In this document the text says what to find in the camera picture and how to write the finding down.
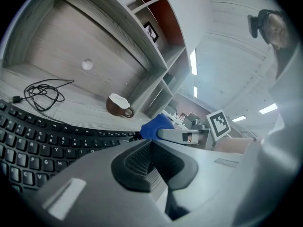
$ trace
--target blue object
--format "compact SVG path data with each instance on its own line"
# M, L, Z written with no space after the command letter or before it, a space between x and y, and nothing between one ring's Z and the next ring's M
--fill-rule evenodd
M159 129L175 129L172 122L162 113L147 124L142 125L140 133L143 139L160 140L157 136Z

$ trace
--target coffee mug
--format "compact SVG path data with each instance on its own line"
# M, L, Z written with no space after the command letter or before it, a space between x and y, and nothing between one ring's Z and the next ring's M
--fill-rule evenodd
M128 101L119 96L118 94L112 93L106 101L106 109L109 113L114 116L124 116L126 118L131 118L134 116L134 110L130 107ZM131 115L126 114L127 110L132 111Z

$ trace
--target wooden desk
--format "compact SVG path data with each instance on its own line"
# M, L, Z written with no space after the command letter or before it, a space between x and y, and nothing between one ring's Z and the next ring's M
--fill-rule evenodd
M23 90L28 85L45 79L56 78L53 75L31 64L22 64L0 68L0 98L8 101L12 96L23 96ZM87 127L99 130L139 131L141 126L150 119L139 112L131 119L111 115L106 110L105 99L87 92L73 84L61 87L59 91L64 95L65 101L56 103L46 115L64 121L74 126ZM38 98L41 105L47 105L45 97ZM33 109L26 100L15 106L44 118Z

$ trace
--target wood grain surface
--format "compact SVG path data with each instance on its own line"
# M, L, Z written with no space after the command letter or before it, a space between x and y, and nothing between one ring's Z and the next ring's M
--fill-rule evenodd
M143 25L131 10L119 0L90 0L102 8L137 43L155 67L167 68L166 63Z
M119 26L107 13L92 3L90 0L65 0L72 4L91 19L105 28L116 40L118 40L148 71L152 70L152 64L133 39Z
M85 59L91 70L82 68ZM128 99L147 73L111 34L63 0L40 25L26 61L104 98Z
M23 90L29 84L52 78L56 77L28 63L0 68L0 98L7 101L12 96L23 96ZM49 82L54 86L61 83ZM141 112L131 119L113 116L107 112L105 100L102 97L73 84L61 87L59 91L64 95L65 101L56 103L46 114L74 126L99 130L139 131L141 126L150 120ZM37 100L42 105L49 104L45 97L37 98ZM25 100L15 106L44 118Z
M51 11L56 0L28 0L16 14L16 22L8 37L3 66L24 62L27 49L40 23Z

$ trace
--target fluorescent light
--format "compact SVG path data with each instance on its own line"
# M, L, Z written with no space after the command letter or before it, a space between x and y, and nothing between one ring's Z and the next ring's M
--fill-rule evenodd
M239 118L233 119L232 121L238 122L238 121L243 120L243 119L246 119L246 117L244 115L239 117Z
M194 96L198 97L198 88L197 87L194 87Z
M263 108L260 110L261 114L267 114L275 109L277 109L278 107L276 106L276 104L272 104L271 106L268 106L266 108Z
M196 60L196 50L194 50L190 55L190 63L192 72L194 75L197 75L197 60Z

